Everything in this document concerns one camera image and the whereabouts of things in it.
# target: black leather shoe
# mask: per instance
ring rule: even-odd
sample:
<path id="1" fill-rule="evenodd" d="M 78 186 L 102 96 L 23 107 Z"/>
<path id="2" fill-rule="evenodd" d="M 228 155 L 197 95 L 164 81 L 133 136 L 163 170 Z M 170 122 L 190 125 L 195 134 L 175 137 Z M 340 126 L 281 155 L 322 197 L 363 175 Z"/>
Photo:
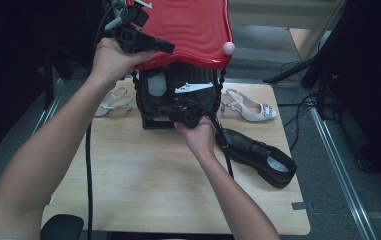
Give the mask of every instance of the black leather shoe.
<path id="1" fill-rule="evenodd" d="M 289 156 L 276 147 L 253 140 L 239 132 L 223 128 L 228 153 L 232 160 L 248 165 L 276 188 L 284 188 L 296 173 L 297 165 Z M 218 133 L 217 144 L 222 148 Z"/>

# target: wooden table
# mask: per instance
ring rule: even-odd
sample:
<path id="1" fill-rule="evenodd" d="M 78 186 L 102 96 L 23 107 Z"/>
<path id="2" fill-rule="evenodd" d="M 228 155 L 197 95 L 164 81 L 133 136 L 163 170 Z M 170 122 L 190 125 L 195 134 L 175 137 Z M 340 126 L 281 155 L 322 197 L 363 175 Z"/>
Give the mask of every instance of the wooden table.
<path id="1" fill-rule="evenodd" d="M 131 80 L 118 82 L 133 94 Z M 278 109 L 268 85 L 224 84 Z M 175 129 L 144 130 L 135 101 L 132 111 L 111 110 L 92 127 L 93 229 L 154 233 L 230 233 L 214 192 L 199 163 Z M 250 123 L 227 108 L 218 111 L 224 128 L 281 149 L 290 156 L 281 118 Z M 84 140 L 59 188 L 44 211 L 43 224 L 55 214 L 80 216 L 87 223 Z M 219 148 L 215 153 L 225 165 Z M 264 181 L 254 169 L 232 161 L 235 180 L 264 209 L 280 234 L 310 231 L 297 176 L 284 189 Z"/>

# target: red lid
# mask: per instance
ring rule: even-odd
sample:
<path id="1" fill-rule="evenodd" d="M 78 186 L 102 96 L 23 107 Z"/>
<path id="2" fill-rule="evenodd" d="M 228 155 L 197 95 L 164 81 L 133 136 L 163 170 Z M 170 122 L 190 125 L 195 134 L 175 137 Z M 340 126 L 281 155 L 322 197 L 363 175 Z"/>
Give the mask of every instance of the red lid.
<path id="1" fill-rule="evenodd" d="M 210 69 L 225 68 L 231 55 L 223 45 L 233 42 L 228 21 L 228 0 L 145 0 L 153 9 L 144 7 L 149 20 L 143 32 L 175 44 L 173 54 L 156 52 L 137 69 L 151 69 L 171 62 L 187 62 Z"/>

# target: white sandal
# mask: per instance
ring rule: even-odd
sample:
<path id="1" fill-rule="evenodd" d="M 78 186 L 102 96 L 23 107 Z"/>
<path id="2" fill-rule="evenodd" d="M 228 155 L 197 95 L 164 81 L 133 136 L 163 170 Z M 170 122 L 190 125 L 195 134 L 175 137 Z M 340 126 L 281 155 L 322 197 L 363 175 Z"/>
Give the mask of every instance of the white sandal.
<path id="1" fill-rule="evenodd" d="M 250 122 L 265 121 L 277 116 L 277 112 L 271 105 L 266 103 L 256 103 L 246 97 L 243 93 L 231 88 L 226 90 L 226 94 L 222 94 L 221 105 L 221 110 L 224 111 L 226 106 L 231 107 L 233 110 L 239 112 L 244 119 Z"/>
<path id="2" fill-rule="evenodd" d="M 127 88 L 122 86 L 108 92 L 105 98 L 100 103 L 94 116 L 101 117 L 106 115 L 110 110 L 117 107 L 127 107 L 131 111 L 130 103 L 133 100 L 133 95 L 128 92 Z"/>

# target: gray carpet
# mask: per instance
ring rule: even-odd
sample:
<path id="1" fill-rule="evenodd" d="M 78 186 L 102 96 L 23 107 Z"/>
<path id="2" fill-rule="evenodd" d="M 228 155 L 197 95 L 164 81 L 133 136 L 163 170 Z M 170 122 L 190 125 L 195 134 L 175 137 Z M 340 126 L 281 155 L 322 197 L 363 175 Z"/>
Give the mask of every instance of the gray carpet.
<path id="1" fill-rule="evenodd" d="M 299 60 L 286 29 L 244 25 L 234 26 L 234 29 L 237 50 L 227 68 L 228 82 L 261 83 L 262 79 L 280 74 L 285 63 Z M 81 86 L 84 77 L 84 71 L 76 71 L 72 80 L 64 81 L 59 106 Z M 291 80 L 273 85 L 279 104 L 302 101 L 307 93 L 300 87 L 299 80 L 299 76 L 292 76 Z M 42 95 L 0 144 L 0 173 L 16 149 L 32 134 L 43 104 Z M 282 107 L 280 114 L 285 123 L 295 116 L 296 107 Z M 292 150 L 292 157 L 298 164 L 297 176 L 304 201 L 308 205 L 311 232 L 307 236 L 282 236 L 283 239 L 362 239 L 313 114 L 308 112 L 301 116 L 299 124 L 299 141 Z M 326 121 L 325 124 L 377 239 L 381 239 L 381 174 L 359 170 L 356 155 L 342 127 L 334 121 Z M 296 137 L 295 122 L 289 124 L 285 131 L 291 145 Z M 86 239 L 85 234 L 82 234 L 81 239 Z M 107 233 L 96 232 L 93 239 L 106 239 L 107 236 Z"/>

